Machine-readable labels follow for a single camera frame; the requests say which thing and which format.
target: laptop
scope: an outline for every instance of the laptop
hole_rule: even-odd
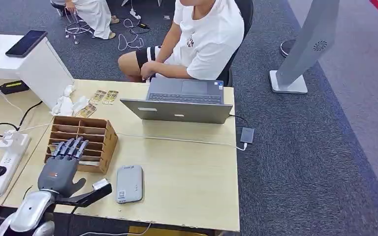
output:
[[[153,78],[146,100],[120,99],[138,117],[223,124],[232,105],[223,103],[222,81]]]

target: black smartphone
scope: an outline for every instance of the black smartphone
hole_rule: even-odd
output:
[[[47,31],[30,30],[5,55],[14,58],[24,58],[46,35]]]

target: qr code sticker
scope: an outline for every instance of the qr code sticker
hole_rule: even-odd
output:
[[[125,198],[125,190],[118,192],[118,198]]]

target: laptop touchpad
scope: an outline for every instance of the laptop touchpad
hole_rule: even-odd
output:
[[[185,94],[207,94],[208,83],[201,81],[183,81],[182,93]]]

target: wooden organizer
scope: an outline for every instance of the wooden organizer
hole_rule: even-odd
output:
[[[109,120],[104,119],[55,116],[44,162],[51,156],[59,142],[80,136],[84,140],[89,140],[80,160],[98,161],[99,165],[79,163],[77,170],[105,174],[114,154],[118,136]]]

